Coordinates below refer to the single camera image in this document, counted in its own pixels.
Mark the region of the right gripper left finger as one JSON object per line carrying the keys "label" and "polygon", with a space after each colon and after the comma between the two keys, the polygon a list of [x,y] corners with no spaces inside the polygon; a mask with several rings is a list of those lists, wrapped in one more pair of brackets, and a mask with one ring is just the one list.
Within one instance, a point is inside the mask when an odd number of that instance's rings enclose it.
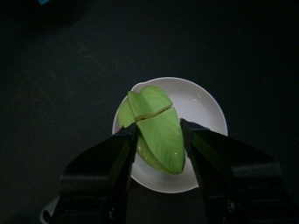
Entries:
{"label": "right gripper left finger", "polygon": [[69,162],[60,176],[60,199],[49,224],[127,224],[136,140],[133,123]]}

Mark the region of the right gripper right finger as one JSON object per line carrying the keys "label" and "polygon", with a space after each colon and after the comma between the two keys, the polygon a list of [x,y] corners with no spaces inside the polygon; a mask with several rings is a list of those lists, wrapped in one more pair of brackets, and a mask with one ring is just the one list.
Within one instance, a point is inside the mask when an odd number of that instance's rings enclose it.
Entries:
{"label": "right gripper right finger", "polygon": [[262,150],[181,120],[208,224],[299,224],[279,163]]}

